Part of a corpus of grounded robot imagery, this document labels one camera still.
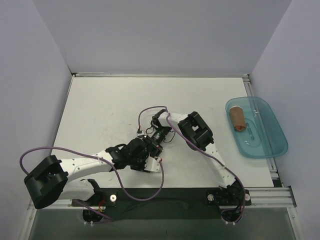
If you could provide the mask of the orange brown bear towel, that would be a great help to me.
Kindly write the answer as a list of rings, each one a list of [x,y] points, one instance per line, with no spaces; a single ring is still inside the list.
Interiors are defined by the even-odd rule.
[[[229,116],[232,123],[233,128],[242,132],[247,128],[244,111],[240,106],[233,106],[229,110]]]

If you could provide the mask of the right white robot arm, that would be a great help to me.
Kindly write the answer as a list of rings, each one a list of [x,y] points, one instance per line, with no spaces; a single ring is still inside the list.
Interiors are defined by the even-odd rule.
[[[215,144],[213,131],[198,112],[172,113],[163,106],[151,117],[150,125],[157,130],[168,127],[185,140],[192,150],[199,152],[213,171],[218,186],[223,190],[223,202],[228,205],[237,202],[240,205],[239,209],[245,208],[245,188],[239,177],[226,166]]]

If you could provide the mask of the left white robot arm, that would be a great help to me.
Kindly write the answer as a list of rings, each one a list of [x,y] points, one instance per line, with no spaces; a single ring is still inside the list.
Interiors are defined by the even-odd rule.
[[[130,167],[132,170],[158,173],[157,148],[146,138],[134,138],[128,144],[108,147],[96,154],[78,153],[77,158],[45,157],[26,173],[24,184],[36,209],[59,199],[77,199],[95,206],[101,201],[98,186],[88,176]]]

